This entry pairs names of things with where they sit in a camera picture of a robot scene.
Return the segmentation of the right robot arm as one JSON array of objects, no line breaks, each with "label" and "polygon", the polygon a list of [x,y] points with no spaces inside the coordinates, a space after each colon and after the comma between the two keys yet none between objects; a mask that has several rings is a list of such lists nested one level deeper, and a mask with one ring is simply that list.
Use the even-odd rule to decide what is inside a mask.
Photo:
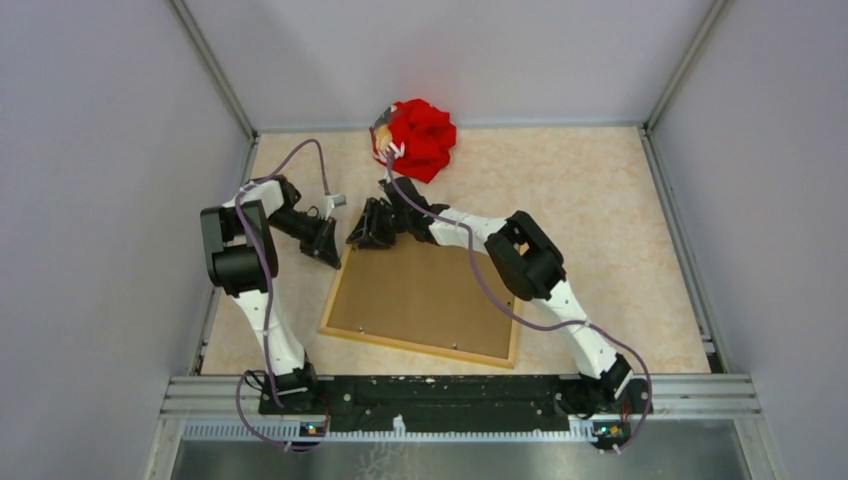
[{"label": "right robot arm", "polygon": [[569,282],[564,256],[533,217],[518,210],[508,217],[485,217],[430,203],[407,177],[384,179],[383,195],[366,200],[349,245],[390,249],[399,234],[439,247],[465,247],[492,261],[514,297],[549,313],[551,330],[561,330],[589,404],[612,412],[627,397],[633,369],[616,342],[595,326]]}]

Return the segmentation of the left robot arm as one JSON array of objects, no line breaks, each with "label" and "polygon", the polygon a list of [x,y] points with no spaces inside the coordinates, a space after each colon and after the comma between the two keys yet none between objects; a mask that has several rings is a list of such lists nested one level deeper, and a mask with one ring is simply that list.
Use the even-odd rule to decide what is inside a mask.
[{"label": "left robot arm", "polygon": [[272,231],[297,240],[302,254],[331,268],[341,267],[341,257],[336,219],[297,210],[300,199],[282,175],[253,180],[229,202],[202,210],[200,223],[209,278],[242,309],[260,345],[267,395],[303,414],[317,407],[321,388],[277,293]]}]

